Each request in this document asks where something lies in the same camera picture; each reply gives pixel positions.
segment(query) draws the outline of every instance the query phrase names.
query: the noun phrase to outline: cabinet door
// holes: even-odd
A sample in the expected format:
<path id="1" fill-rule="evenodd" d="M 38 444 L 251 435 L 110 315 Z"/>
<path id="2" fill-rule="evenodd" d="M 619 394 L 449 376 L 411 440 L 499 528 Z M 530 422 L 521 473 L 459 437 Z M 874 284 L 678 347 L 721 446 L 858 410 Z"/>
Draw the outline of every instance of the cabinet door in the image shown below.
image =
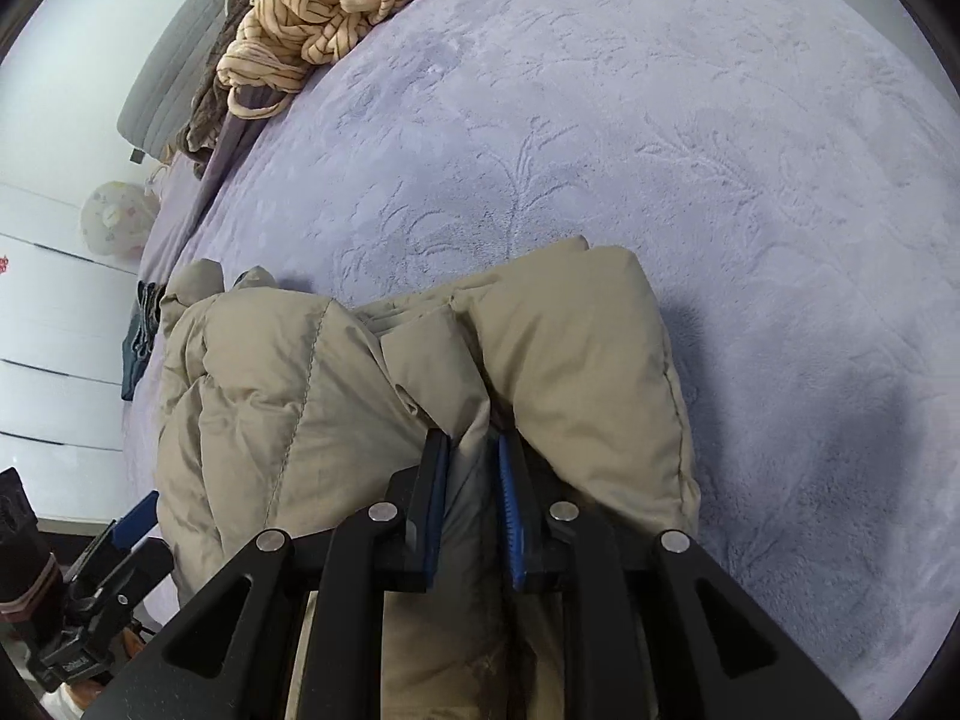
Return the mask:
<path id="1" fill-rule="evenodd" d="M 80 232 L 80 206 L 59 202 L 3 181 L 0 181 L 0 233 L 18 241 L 29 241 L 103 263 L 117 271 L 136 274 L 139 268 L 136 260 L 94 254 L 86 247 Z"/>
<path id="2" fill-rule="evenodd" d="M 136 276 L 4 232 L 0 359 L 119 384 Z"/>
<path id="3" fill-rule="evenodd" d="M 11 466 L 41 519 L 107 523 L 130 508 L 121 452 L 0 435 L 0 469 Z"/>
<path id="4" fill-rule="evenodd" d="M 0 362 L 0 432 L 93 449 L 121 449 L 116 384 Z"/>

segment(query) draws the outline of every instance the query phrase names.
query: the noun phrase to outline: striped towel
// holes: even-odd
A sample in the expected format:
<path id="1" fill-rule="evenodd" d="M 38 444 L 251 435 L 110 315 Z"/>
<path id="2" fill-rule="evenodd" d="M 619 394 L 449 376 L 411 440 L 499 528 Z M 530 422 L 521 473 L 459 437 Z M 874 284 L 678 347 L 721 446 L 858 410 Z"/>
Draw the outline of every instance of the striped towel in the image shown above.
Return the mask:
<path id="1" fill-rule="evenodd" d="M 411 0 L 253 0 L 236 39 L 217 65 L 229 111 L 243 119 L 277 114 L 315 66 L 333 64 L 370 30 Z M 266 108 L 237 100 L 242 86 L 270 86 L 284 97 Z"/>

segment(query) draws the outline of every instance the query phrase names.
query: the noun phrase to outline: bed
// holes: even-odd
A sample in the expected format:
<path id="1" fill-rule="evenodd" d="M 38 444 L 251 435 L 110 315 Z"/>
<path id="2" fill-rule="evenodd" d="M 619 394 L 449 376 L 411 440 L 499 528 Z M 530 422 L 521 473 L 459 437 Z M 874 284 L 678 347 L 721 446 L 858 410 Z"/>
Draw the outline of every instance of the bed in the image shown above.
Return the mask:
<path id="1" fill-rule="evenodd" d="M 176 266 L 347 305 L 574 234 L 637 252 L 701 541 L 886 720 L 960 608 L 958 146 L 941 91 L 841 0 L 416 0 L 205 214 L 175 163 L 157 240 L 192 214 Z M 161 356 L 126 414 L 136 493 Z"/>

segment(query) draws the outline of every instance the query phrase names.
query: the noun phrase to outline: jacket sleeve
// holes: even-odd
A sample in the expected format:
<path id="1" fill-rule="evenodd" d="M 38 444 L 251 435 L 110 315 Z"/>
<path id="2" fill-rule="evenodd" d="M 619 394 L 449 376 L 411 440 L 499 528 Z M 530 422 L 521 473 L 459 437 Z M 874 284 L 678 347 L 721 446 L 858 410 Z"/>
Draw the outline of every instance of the jacket sleeve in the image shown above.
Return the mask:
<path id="1" fill-rule="evenodd" d="M 494 394 L 560 478 L 649 533 L 696 532 L 688 415 L 632 252 L 550 247 L 454 308 Z"/>

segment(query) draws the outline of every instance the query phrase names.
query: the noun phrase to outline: black clamp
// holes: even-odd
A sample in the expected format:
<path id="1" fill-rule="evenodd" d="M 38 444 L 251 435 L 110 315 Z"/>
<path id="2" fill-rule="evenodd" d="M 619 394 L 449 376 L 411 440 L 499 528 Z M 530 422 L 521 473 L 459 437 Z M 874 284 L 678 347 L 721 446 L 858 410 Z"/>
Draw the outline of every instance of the black clamp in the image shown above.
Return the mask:
<path id="1" fill-rule="evenodd" d="M 156 523 L 151 493 L 61 574 L 19 475 L 0 474 L 0 619 L 13 623 L 27 644 L 27 669 L 44 690 L 109 671 L 114 637 L 173 570 L 170 548 L 144 538 Z"/>
<path id="2" fill-rule="evenodd" d="M 258 533 L 154 637 L 86 720 L 237 720 L 285 707 L 307 595 L 318 591 L 298 718 L 380 717 L 383 593 L 424 592 L 437 569 L 450 439 L 331 531 Z"/>
<path id="3" fill-rule="evenodd" d="M 648 720 L 645 659 L 662 720 L 858 719 L 693 538 L 643 536 L 563 483 L 515 431 L 497 459 L 510 583 L 563 596 L 566 720 Z"/>

